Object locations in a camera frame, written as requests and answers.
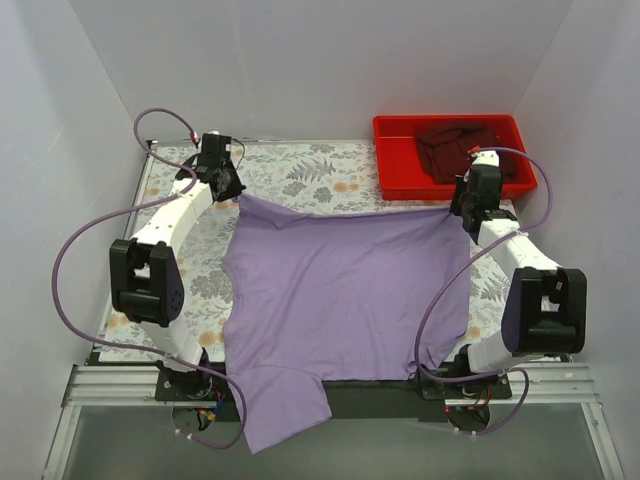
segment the folded fabric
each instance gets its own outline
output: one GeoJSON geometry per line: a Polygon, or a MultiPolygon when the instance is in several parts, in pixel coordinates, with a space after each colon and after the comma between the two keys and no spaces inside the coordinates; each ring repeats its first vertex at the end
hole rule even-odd
{"type": "MultiPolygon", "coordinates": [[[[224,336],[251,451],[329,419],[322,380],[406,380],[429,301],[468,258],[446,209],[319,216],[243,195],[224,259],[234,296],[224,336]]],[[[464,335],[469,289],[461,276],[429,319],[428,368],[464,335]]]]}
{"type": "MultiPolygon", "coordinates": [[[[491,128],[476,123],[435,127],[416,133],[415,139],[422,170],[437,184],[455,183],[456,175],[464,175],[471,148],[500,146],[491,128]]],[[[500,168],[503,180],[509,182],[517,173],[516,160],[500,154],[500,168]]]]}

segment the leaf pattern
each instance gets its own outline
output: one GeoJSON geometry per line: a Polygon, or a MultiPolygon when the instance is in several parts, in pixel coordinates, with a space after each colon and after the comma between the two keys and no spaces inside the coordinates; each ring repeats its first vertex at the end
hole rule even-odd
{"type": "MultiPolygon", "coordinates": [[[[242,149],[233,147],[238,160],[242,149]]],[[[163,146],[158,153],[172,161],[193,155],[189,145],[163,146]]],[[[328,214],[335,212],[377,212],[425,208],[425,202],[385,202],[380,196],[375,147],[371,143],[247,143],[238,172],[248,193],[298,211],[328,214]]],[[[156,200],[171,190],[175,169],[153,161],[145,185],[143,201],[156,200]]],[[[513,211],[510,202],[502,208],[513,211]]],[[[134,217],[140,229],[157,208],[134,217]]],[[[224,361],[222,328],[229,318],[233,290],[222,271],[222,259],[233,236],[238,217],[237,204],[217,203],[205,212],[187,236],[178,266],[185,285],[182,317],[187,328],[204,342],[211,361],[224,361]]],[[[480,249],[471,244],[471,251],[480,249]]],[[[500,328],[509,281],[490,256],[471,268],[469,330],[460,346],[477,342],[500,328]]],[[[99,332],[107,340],[152,346],[145,332],[131,322],[108,322],[99,332]]],[[[102,361],[153,361],[155,356],[134,350],[101,348],[102,361]]]]}

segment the maroon fabric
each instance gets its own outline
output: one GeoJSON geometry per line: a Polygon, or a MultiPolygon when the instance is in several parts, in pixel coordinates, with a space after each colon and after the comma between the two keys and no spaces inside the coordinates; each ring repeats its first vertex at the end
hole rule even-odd
{"type": "MultiPolygon", "coordinates": [[[[471,148],[500,146],[491,128],[475,123],[435,127],[416,133],[415,138],[422,170],[438,184],[455,183],[456,175],[464,175],[471,148]]],[[[510,155],[500,154],[500,168],[505,182],[515,178],[517,165],[510,155]]]]}

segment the gray wall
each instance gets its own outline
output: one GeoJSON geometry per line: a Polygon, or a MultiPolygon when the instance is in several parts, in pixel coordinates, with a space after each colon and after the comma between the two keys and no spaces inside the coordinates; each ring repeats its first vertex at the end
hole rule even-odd
{"type": "MultiPolygon", "coordinates": [[[[628,478],[640,478],[640,4],[576,2],[516,119],[548,170],[556,201],[532,235],[589,281],[588,361],[628,478]]],[[[527,220],[545,205],[539,189],[527,220]]]]}
{"type": "MultiPolygon", "coordinates": [[[[142,156],[131,119],[66,0],[1,0],[0,478],[40,478],[73,362],[89,345],[51,301],[54,256],[98,214],[130,203],[142,156]]],[[[96,331],[107,249],[96,228],[62,272],[75,322],[96,331]]]]}
{"type": "MultiPolygon", "coordinates": [[[[71,0],[129,114],[369,138],[377,114],[513,112],[572,0],[71,0]]],[[[162,139],[184,137],[154,123],[162,139]]]]}

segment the purple cable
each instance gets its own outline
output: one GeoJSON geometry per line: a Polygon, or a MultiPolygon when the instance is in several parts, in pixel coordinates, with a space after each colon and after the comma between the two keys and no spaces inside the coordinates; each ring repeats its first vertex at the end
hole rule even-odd
{"type": "MultiPolygon", "coordinates": [[[[531,162],[538,169],[538,171],[540,172],[540,175],[544,179],[544,183],[545,183],[545,185],[547,187],[547,209],[545,210],[544,215],[542,216],[542,218],[539,221],[537,221],[537,222],[535,222],[532,225],[529,225],[527,227],[521,228],[519,231],[520,232],[526,232],[526,231],[529,231],[529,230],[531,230],[533,228],[537,228],[540,225],[542,225],[544,222],[546,222],[547,219],[549,218],[549,215],[551,214],[551,208],[553,207],[553,190],[551,189],[551,184],[549,183],[549,179],[547,178],[547,174],[544,172],[542,167],[540,165],[538,165],[538,163],[535,160],[533,160],[530,156],[528,156],[526,153],[521,152],[519,150],[515,150],[513,148],[507,148],[507,147],[484,147],[484,148],[480,148],[478,151],[479,152],[497,151],[497,152],[514,153],[514,154],[517,154],[517,155],[520,155],[520,156],[526,158],[527,160],[529,160],[529,162],[531,162]]],[[[424,316],[422,317],[422,321],[420,322],[420,326],[418,327],[418,333],[416,334],[416,340],[415,340],[415,343],[413,345],[413,356],[414,356],[414,361],[416,363],[416,366],[420,370],[420,372],[422,372],[430,380],[435,381],[435,382],[440,382],[440,383],[461,383],[461,382],[471,382],[473,380],[479,380],[479,379],[482,379],[482,378],[492,377],[494,375],[503,375],[503,374],[506,373],[503,370],[497,370],[497,371],[494,371],[494,372],[485,372],[485,373],[478,373],[478,374],[475,374],[475,375],[469,375],[467,377],[447,377],[447,378],[438,377],[436,375],[433,375],[429,371],[427,371],[427,369],[424,368],[422,366],[422,364],[420,363],[420,341],[422,340],[422,334],[424,333],[424,329],[425,329],[425,326],[427,324],[427,320],[429,319],[429,316],[433,312],[433,309],[435,308],[435,306],[438,303],[438,301],[440,300],[440,298],[442,298],[442,296],[447,291],[447,289],[451,286],[451,284],[460,275],[462,275],[462,273],[467,268],[469,268],[471,266],[471,264],[473,264],[475,261],[477,261],[483,255],[489,253],[491,250],[496,248],[498,245],[501,245],[502,243],[506,242],[510,238],[515,237],[519,233],[519,231],[518,230],[514,230],[513,232],[509,232],[508,234],[504,235],[503,237],[500,237],[499,239],[497,239],[491,245],[485,247],[480,252],[476,253],[473,257],[471,257],[468,261],[466,261],[464,263],[464,265],[462,265],[462,267],[460,267],[460,269],[455,274],[453,274],[453,276],[449,280],[447,280],[445,282],[445,284],[442,286],[442,288],[433,297],[433,300],[431,300],[431,303],[427,307],[427,310],[426,310],[424,316]]],[[[509,415],[507,415],[505,418],[503,418],[500,422],[496,423],[495,425],[487,428],[486,430],[483,430],[483,431],[480,431],[480,432],[475,432],[475,433],[474,432],[467,432],[467,431],[462,430],[463,433],[466,433],[466,434],[469,434],[469,435],[474,435],[474,434],[484,435],[484,434],[487,434],[487,433],[494,432],[494,431],[502,428],[503,426],[505,426],[518,413],[518,411],[522,407],[522,404],[524,403],[524,401],[525,401],[525,399],[527,397],[527,393],[529,393],[529,375],[521,367],[511,368],[509,371],[511,371],[511,372],[520,372],[524,376],[524,390],[522,391],[522,396],[520,397],[520,400],[518,400],[518,403],[516,403],[516,406],[509,413],[509,415]]]]}
{"type": "Polygon", "coordinates": [[[145,208],[149,208],[149,207],[155,207],[157,205],[162,205],[163,203],[167,203],[170,202],[172,200],[175,200],[176,198],[178,198],[180,195],[184,195],[185,193],[187,193],[189,190],[191,190],[197,180],[198,177],[196,176],[196,173],[193,171],[193,169],[182,165],[180,163],[175,163],[175,162],[171,162],[165,158],[162,158],[160,155],[158,155],[157,153],[155,153],[154,151],[152,151],[146,144],[146,142],[144,141],[144,139],[140,136],[140,133],[138,131],[138,125],[140,123],[140,120],[142,120],[144,117],[146,117],[147,115],[149,115],[150,113],[153,112],[161,112],[161,113],[166,113],[168,115],[171,115],[172,117],[178,119],[180,122],[182,122],[182,124],[187,127],[189,129],[189,134],[192,138],[192,140],[194,141],[194,143],[196,143],[196,139],[197,139],[197,135],[195,130],[191,127],[191,125],[189,125],[189,123],[182,118],[180,115],[178,115],[175,112],[172,112],[171,110],[167,110],[166,108],[149,108],[145,111],[143,111],[142,113],[140,113],[140,115],[138,115],[138,117],[135,119],[135,121],[133,122],[133,135],[136,137],[136,140],[138,141],[138,143],[140,144],[140,146],[142,147],[142,149],[147,153],[147,155],[150,155],[151,157],[166,163],[167,165],[171,165],[172,167],[176,167],[176,168],[181,168],[182,170],[185,170],[187,172],[189,172],[189,175],[191,175],[191,183],[189,183],[189,185],[187,185],[185,187],[184,190],[182,190],[180,192],[180,194],[173,194],[170,195],[168,197],[165,198],[161,198],[160,200],[154,200],[153,202],[149,202],[149,203],[144,203],[142,205],[138,205],[138,206],[133,206],[130,208],[124,208],[122,210],[118,210],[116,212],[112,212],[112,213],[108,213],[106,215],[103,215],[99,218],[96,218],[95,220],[90,221],[89,223],[87,223],[86,225],[83,225],[82,227],[80,227],[75,233],[73,233],[66,242],[64,242],[64,244],[62,245],[62,247],[60,248],[60,251],[58,252],[58,255],[56,256],[56,260],[53,264],[53,271],[51,272],[51,294],[53,296],[53,304],[55,305],[56,311],[58,312],[58,315],[60,316],[60,318],[62,319],[62,323],[64,323],[64,325],[71,330],[74,334],[76,334],[78,337],[87,340],[89,342],[93,342],[93,343],[97,343],[99,345],[105,345],[107,347],[115,347],[115,348],[125,348],[125,349],[131,349],[131,350],[140,350],[143,352],[149,352],[149,353],[155,353],[157,355],[160,355],[162,357],[165,358],[169,358],[171,360],[173,360],[174,362],[177,362],[181,365],[184,365],[185,367],[189,367],[189,368],[194,368],[196,370],[200,370],[202,372],[208,373],[210,375],[213,375],[214,377],[218,377],[221,378],[222,380],[228,382],[229,384],[233,385],[233,387],[235,387],[236,391],[238,392],[238,396],[240,397],[240,402],[242,403],[242,416],[240,418],[240,428],[238,430],[238,433],[235,435],[235,437],[233,437],[233,439],[231,439],[231,441],[229,443],[225,443],[225,444],[218,444],[218,443],[214,443],[214,442],[210,442],[209,440],[206,440],[204,438],[197,438],[195,436],[191,436],[189,437],[191,440],[195,440],[196,442],[202,443],[210,448],[215,448],[217,450],[225,450],[227,448],[231,448],[233,445],[235,445],[238,440],[240,440],[240,437],[242,436],[242,433],[244,432],[244,426],[247,423],[247,401],[244,397],[244,393],[242,392],[242,390],[240,389],[240,386],[231,378],[229,378],[226,375],[223,375],[222,373],[216,372],[215,370],[212,370],[210,368],[207,367],[201,367],[200,365],[194,365],[192,363],[189,363],[185,360],[182,360],[180,358],[176,358],[175,356],[173,356],[172,354],[170,354],[169,352],[165,352],[162,350],[159,350],[157,348],[153,348],[153,347],[146,347],[144,345],[129,345],[126,343],[118,343],[118,342],[110,342],[108,340],[104,340],[102,338],[93,336],[93,335],[89,335],[83,331],[81,331],[80,329],[78,329],[73,323],[71,323],[71,320],[69,320],[69,318],[67,317],[67,314],[65,313],[64,309],[62,308],[62,304],[60,302],[60,292],[58,291],[58,276],[59,276],[59,272],[60,272],[60,264],[62,263],[62,259],[64,258],[64,255],[67,253],[67,250],[69,250],[69,247],[71,247],[71,245],[73,244],[73,242],[75,242],[78,237],[80,235],[82,235],[84,232],[86,232],[87,230],[89,230],[91,227],[98,225],[99,223],[102,223],[106,220],[110,220],[112,218],[118,217],[120,215],[126,215],[128,213],[133,213],[133,212],[137,212],[139,210],[145,209],[145,208]]]}

